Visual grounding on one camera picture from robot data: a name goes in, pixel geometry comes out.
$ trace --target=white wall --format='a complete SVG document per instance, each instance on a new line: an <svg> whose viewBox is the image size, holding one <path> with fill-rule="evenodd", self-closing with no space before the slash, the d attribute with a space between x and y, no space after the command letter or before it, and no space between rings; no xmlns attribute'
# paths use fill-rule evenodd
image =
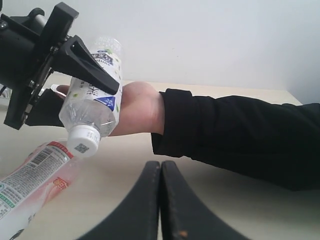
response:
<svg viewBox="0 0 320 240"><path fill-rule="evenodd" d="M58 0L4 0L8 15ZM287 89L319 101L320 0L64 0L71 33L116 37L127 80Z"/></svg>

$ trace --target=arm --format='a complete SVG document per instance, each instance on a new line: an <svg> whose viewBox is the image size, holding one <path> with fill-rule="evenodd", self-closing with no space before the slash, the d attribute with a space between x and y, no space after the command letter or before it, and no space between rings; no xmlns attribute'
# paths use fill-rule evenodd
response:
<svg viewBox="0 0 320 240"><path fill-rule="evenodd" d="M270 104L258 99L192 96L168 89L163 134L153 151L187 156L293 190L320 182L320 104Z"/></svg>

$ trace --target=table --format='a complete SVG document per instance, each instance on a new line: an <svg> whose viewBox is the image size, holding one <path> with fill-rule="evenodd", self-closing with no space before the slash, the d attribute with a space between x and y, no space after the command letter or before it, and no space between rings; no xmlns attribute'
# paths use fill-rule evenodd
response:
<svg viewBox="0 0 320 240"><path fill-rule="evenodd" d="M53 75L51 84L70 77ZM152 83L159 91L185 89L193 95L240 95L270 103L300 103L287 91ZM3 123L5 111L0 111ZM64 128L0 125L0 176L16 169L38 145L65 138ZM290 192L187 157L153 155L151 136L135 134L103 139L78 179L36 215L19 240L74 240L89 231L122 201L147 161L174 160L200 199L230 226L254 240L320 239L320 191Z"/></svg>

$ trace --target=human hand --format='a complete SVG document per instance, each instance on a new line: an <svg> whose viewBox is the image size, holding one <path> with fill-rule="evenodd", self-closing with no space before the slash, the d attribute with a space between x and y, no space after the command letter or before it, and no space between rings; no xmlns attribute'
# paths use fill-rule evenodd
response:
<svg viewBox="0 0 320 240"><path fill-rule="evenodd" d="M57 91L67 94L69 86L60 85ZM110 136L138 133L163 135L165 125L164 101L159 92L142 81L129 83L122 88L119 123Z"/></svg>

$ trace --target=wrist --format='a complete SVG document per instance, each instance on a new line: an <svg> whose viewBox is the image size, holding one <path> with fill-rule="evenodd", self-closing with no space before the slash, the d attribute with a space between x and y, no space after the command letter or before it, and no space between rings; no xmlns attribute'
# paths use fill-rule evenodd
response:
<svg viewBox="0 0 320 240"><path fill-rule="evenodd" d="M165 130L165 103L161 93L154 100L154 114L151 133L163 135Z"/></svg>

